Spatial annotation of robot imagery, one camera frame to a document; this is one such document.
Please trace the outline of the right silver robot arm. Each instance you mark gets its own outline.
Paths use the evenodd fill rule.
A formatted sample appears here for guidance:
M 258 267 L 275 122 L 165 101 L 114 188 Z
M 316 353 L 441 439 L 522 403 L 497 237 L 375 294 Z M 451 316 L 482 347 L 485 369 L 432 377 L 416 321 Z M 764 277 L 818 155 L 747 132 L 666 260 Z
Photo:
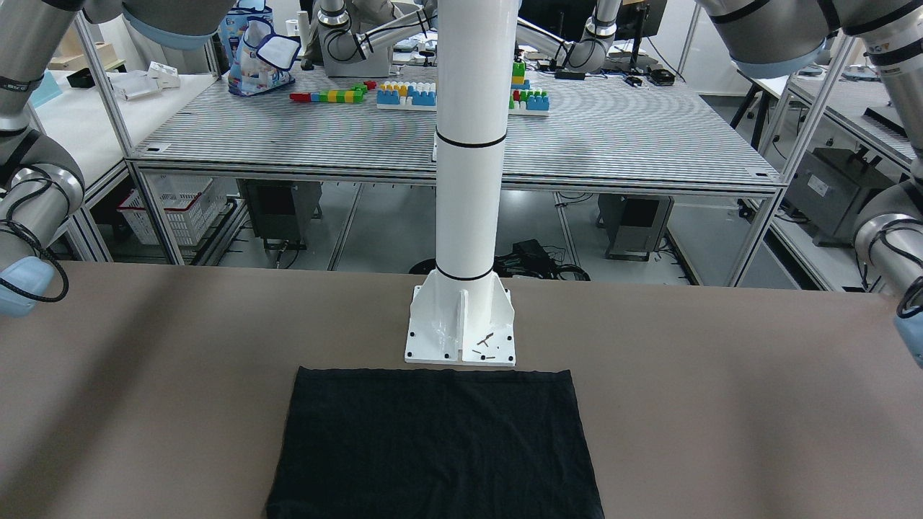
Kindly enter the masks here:
M 27 111 L 50 60 L 78 14 L 93 24 L 125 17 L 154 42 L 178 50 L 217 32 L 230 1 L 4 1 L 1 9 L 1 311 L 26 316 L 69 293 L 49 251 L 84 204 L 78 162 Z

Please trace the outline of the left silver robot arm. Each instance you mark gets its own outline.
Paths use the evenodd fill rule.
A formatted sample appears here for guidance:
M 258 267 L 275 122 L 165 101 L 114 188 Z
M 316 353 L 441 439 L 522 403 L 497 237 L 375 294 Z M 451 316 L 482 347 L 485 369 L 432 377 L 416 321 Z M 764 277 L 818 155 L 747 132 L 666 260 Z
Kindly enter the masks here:
M 702 1 L 729 56 L 752 78 L 796 72 L 833 32 L 857 38 L 914 150 L 909 177 L 860 211 L 853 244 L 861 262 L 898 296 L 893 324 L 911 358 L 922 354 L 922 56 L 919 1 Z

